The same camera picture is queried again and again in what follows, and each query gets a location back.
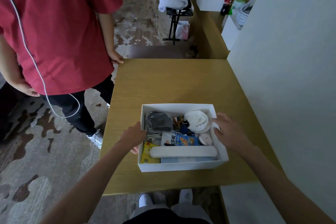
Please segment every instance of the red t-shirt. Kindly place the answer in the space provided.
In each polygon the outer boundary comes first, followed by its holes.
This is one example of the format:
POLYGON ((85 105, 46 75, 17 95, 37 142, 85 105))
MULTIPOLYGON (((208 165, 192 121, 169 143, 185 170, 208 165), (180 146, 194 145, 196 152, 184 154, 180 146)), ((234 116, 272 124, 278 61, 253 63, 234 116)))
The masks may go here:
MULTIPOLYGON (((122 0, 13 1, 48 95, 86 90, 113 72, 95 12, 112 13, 122 6, 122 0)), ((9 0, 0 0, 0 34, 17 53, 27 82, 45 94, 9 0)))

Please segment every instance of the forearm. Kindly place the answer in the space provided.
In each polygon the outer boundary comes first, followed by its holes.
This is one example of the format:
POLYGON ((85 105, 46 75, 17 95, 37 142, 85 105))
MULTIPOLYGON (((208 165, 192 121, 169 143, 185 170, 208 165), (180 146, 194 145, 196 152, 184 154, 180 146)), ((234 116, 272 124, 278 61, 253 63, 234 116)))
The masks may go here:
POLYGON ((254 171, 286 223, 334 223, 281 171, 254 147, 243 157, 254 171))
POLYGON ((114 51, 114 19, 112 14, 98 14, 105 47, 108 53, 114 51))
POLYGON ((0 72, 9 84, 22 78, 16 53, 2 35, 0 35, 0 72))
POLYGON ((93 214, 117 166, 130 149, 116 143, 75 187, 49 212, 40 224, 82 224, 93 214))

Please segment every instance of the pant leg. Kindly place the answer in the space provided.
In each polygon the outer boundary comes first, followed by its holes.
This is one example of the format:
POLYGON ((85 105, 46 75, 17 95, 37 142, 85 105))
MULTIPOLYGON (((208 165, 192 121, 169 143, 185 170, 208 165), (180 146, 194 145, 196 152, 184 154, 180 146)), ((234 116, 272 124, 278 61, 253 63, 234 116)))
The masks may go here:
POLYGON ((80 91, 72 94, 80 103, 80 108, 74 116, 71 115, 77 111, 78 103, 72 96, 69 94, 52 95, 48 96, 48 98, 52 105, 57 105, 62 108, 65 117, 71 116, 66 119, 71 125, 73 125, 79 132, 91 136, 96 133, 97 130, 95 129, 95 122, 85 106, 84 92, 85 91, 80 91))
POLYGON ((99 83, 98 85, 92 87, 93 89, 100 92, 100 96, 105 100, 106 103, 111 103, 114 83, 111 80, 112 75, 109 75, 104 81, 99 83))
POLYGON ((203 219, 210 224, 213 224, 210 217, 199 205, 192 205, 191 203, 184 202, 173 205, 170 209, 182 218, 203 219))
POLYGON ((143 207, 138 207, 134 210, 132 217, 134 218, 138 215, 140 215, 141 213, 144 213, 146 211, 152 210, 152 209, 160 209, 160 208, 165 208, 165 209, 169 209, 169 207, 165 204, 156 204, 156 205, 146 205, 143 207))

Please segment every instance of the hand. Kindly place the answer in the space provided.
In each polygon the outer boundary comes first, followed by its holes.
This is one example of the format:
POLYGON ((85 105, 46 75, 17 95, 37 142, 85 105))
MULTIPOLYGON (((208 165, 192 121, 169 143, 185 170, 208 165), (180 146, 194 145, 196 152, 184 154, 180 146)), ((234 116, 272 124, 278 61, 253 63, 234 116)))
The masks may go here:
POLYGON ((120 64, 124 63, 124 58, 118 52, 113 50, 112 52, 108 53, 108 56, 111 58, 113 64, 120 64))
POLYGON ((138 121, 133 127, 125 129, 120 137, 119 142, 127 147, 132 153, 139 152, 139 144, 145 140, 146 130, 141 130, 140 122, 138 121))
POLYGON ((38 94, 27 82, 24 78, 20 78, 17 82, 10 83, 11 86, 13 86, 18 91, 23 92, 24 94, 27 94, 32 97, 39 97, 40 94, 38 94))
POLYGON ((224 113, 217 113, 217 119, 212 119, 217 125, 219 125, 221 131, 214 128, 215 135, 218 140, 228 149, 233 150, 240 156, 243 156, 250 149, 254 148, 254 145, 247 138, 245 132, 237 123, 230 119, 224 113))

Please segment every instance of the white cable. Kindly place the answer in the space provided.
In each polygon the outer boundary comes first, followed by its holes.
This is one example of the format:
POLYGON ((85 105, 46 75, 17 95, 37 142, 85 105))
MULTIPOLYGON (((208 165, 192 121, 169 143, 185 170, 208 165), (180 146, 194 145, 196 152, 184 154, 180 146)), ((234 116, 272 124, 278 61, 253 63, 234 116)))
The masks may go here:
POLYGON ((37 70, 37 72, 38 72, 38 74, 39 74, 39 76, 40 76, 40 78, 41 78, 41 80, 42 80, 43 88, 44 88, 44 93, 45 93, 45 96, 46 96, 46 98, 47 98, 47 101, 48 101, 48 103, 49 103, 49 105, 50 105, 50 107, 51 107, 53 113, 54 113, 56 116, 60 117, 60 118, 69 118, 69 117, 74 116, 74 115, 79 111, 79 108, 81 107, 81 105, 80 105, 78 99, 75 98, 72 94, 69 94, 69 95, 72 96, 74 99, 76 99, 76 101, 77 101, 77 103, 78 103, 78 109, 77 109, 77 111, 76 111, 73 115, 66 116, 66 117, 59 116, 59 115, 54 111, 53 107, 51 106, 51 103, 50 103, 49 98, 48 98, 48 94, 47 94, 46 86, 45 86, 45 83, 44 83, 44 79, 43 79, 43 77, 42 77, 42 75, 41 75, 41 73, 40 73, 40 70, 37 68, 36 62, 35 62, 35 60, 34 60, 32 54, 30 53, 30 51, 29 51, 29 49, 28 49, 28 47, 27 47, 26 38, 25 38, 25 35, 24 35, 24 33, 23 33, 23 28, 22 28, 22 24, 21 24, 21 19, 20 19, 20 16, 19 16, 19 12, 18 12, 18 10, 16 9, 16 6, 15 6, 13 0, 10 0, 10 2, 12 3, 12 6, 13 6, 13 8, 14 8, 14 10, 15 10, 15 14, 16 14, 17 20, 18 20, 18 22, 19 22, 19 28, 20 28, 20 32, 21 32, 21 35, 22 35, 23 45, 24 45, 24 47, 26 48, 26 50, 27 50, 29 56, 31 57, 31 60, 33 61, 34 66, 35 66, 35 68, 36 68, 36 70, 37 70))

